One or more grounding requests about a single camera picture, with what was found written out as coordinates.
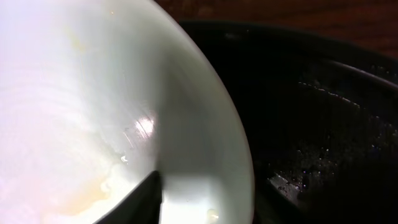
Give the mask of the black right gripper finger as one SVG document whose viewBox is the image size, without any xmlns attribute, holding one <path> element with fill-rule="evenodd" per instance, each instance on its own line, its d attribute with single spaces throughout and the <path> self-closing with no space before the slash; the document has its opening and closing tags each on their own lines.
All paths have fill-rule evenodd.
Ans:
<svg viewBox="0 0 398 224">
<path fill-rule="evenodd" d="M 161 203 L 162 178 L 155 170 L 96 224 L 159 224 Z"/>
</svg>

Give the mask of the mint green plate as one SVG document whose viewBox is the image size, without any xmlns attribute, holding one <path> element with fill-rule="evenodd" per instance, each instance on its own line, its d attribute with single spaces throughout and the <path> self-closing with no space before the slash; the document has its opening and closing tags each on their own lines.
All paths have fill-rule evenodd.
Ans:
<svg viewBox="0 0 398 224">
<path fill-rule="evenodd" d="M 1 1 L 1 222 L 99 223 L 161 174 L 161 223 L 251 223 L 242 122 L 154 1 Z"/>
</svg>

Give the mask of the round black tray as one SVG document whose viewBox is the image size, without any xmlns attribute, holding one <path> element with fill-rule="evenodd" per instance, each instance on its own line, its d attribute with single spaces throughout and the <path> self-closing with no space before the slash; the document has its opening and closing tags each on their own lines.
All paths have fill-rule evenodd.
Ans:
<svg viewBox="0 0 398 224">
<path fill-rule="evenodd" d="M 183 21 L 243 123 L 255 223 L 397 222 L 397 60 L 280 27 Z"/>
</svg>

